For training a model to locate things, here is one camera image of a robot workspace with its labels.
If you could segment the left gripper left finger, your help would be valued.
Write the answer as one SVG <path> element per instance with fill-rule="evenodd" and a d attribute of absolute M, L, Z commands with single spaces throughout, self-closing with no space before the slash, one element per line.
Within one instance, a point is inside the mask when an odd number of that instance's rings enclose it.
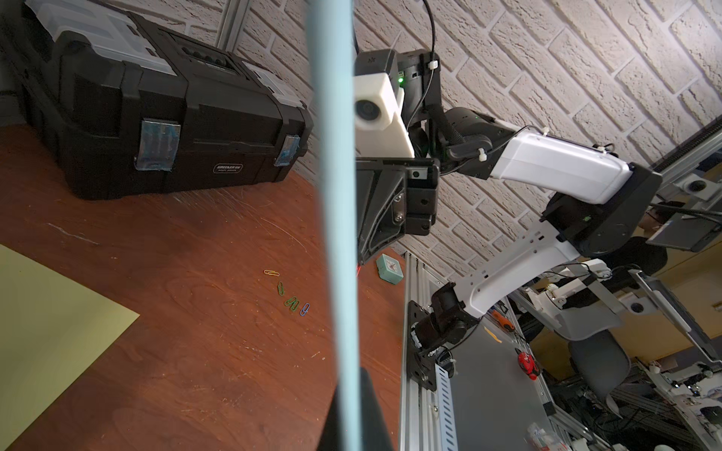
<path fill-rule="evenodd" d="M 338 407 L 338 389 L 335 390 L 330 403 L 325 424 L 319 439 L 317 451 L 340 451 L 340 408 Z"/>

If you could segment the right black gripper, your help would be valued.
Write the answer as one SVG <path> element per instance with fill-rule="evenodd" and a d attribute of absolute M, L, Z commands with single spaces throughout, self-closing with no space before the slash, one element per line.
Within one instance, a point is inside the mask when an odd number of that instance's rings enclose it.
<path fill-rule="evenodd" d="M 406 235 L 430 234 L 436 220 L 439 180 L 436 159 L 356 160 L 359 265 Z"/>

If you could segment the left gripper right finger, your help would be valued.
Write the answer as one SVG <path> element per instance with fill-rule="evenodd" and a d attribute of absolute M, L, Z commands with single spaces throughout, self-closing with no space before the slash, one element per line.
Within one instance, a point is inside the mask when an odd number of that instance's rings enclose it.
<path fill-rule="evenodd" d="M 361 384 L 361 449 L 363 451 L 393 451 L 387 424 L 366 368 L 360 368 Z"/>

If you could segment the light blue paper sheet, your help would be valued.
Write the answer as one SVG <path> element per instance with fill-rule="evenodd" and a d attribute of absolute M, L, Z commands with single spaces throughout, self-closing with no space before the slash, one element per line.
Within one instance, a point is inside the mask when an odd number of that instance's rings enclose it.
<path fill-rule="evenodd" d="M 341 449 L 362 447 L 356 279 L 353 4 L 313 1 L 308 50 L 317 105 L 319 188 L 338 370 Z"/>

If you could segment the yellow paper sheet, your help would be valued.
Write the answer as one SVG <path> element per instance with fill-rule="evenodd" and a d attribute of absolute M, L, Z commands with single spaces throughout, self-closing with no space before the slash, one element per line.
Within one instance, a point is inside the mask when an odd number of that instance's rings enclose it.
<path fill-rule="evenodd" d="M 7 449 L 138 318 L 1 249 L 1 447 Z"/>

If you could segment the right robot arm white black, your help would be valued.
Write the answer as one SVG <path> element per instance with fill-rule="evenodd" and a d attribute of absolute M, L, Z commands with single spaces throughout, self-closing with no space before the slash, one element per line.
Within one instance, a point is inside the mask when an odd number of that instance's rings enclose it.
<path fill-rule="evenodd" d="M 447 174 L 511 180 L 553 195 L 525 236 L 432 295 L 431 312 L 410 330 L 419 356 L 461 342 L 496 302 L 535 276 L 621 248 L 662 181 L 599 147 L 464 107 L 445 109 L 438 68 L 433 52 L 385 49 L 355 59 L 358 263 L 404 236 L 428 235 Z"/>

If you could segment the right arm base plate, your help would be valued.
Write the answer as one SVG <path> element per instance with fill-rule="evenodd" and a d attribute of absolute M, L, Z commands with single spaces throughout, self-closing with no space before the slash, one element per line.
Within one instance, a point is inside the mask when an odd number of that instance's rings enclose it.
<path fill-rule="evenodd" d="M 417 327 L 430 314 L 415 301 L 410 301 L 406 311 L 405 364 L 406 375 L 421 388 L 435 392 L 437 390 L 437 372 L 443 369 L 448 377 L 456 370 L 455 359 L 444 345 L 435 350 L 424 351 L 421 348 Z"/>

